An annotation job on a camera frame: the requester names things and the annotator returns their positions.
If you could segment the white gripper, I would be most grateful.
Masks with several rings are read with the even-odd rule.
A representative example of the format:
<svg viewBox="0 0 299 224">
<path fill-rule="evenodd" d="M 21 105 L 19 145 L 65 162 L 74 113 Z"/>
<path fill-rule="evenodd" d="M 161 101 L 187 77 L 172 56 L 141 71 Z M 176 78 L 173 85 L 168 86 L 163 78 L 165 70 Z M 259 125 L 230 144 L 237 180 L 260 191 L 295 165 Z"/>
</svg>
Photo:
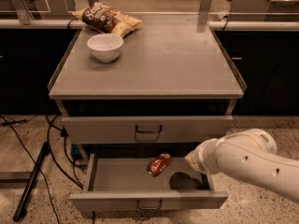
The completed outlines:
<svg viewBox="0 0 299 224">
<path fill-rule="evenodd" d="M 215 175 L 219 172 L 216 165 L 215 148 L 217 139 L 202 142 L 196 149 L 185 156 L 185 161 L 194 169 L 205 175 Z"/>
</svg>

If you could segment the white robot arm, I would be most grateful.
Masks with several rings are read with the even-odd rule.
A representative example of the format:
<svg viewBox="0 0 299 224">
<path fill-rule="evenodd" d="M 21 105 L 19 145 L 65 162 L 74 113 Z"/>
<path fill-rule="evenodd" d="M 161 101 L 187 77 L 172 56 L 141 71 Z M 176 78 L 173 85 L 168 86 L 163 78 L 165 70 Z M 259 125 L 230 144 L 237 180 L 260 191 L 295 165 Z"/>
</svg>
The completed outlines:
<svg viewBox="0 0 299 224">
<path fill-rule="evenodd" d="M 206 140 L 185 160 L 196 172 L 224 173 L 299 203 L 299 161 L 280 157 L 277 143 L 264 130 L 249 129 Z"/>
</svg>

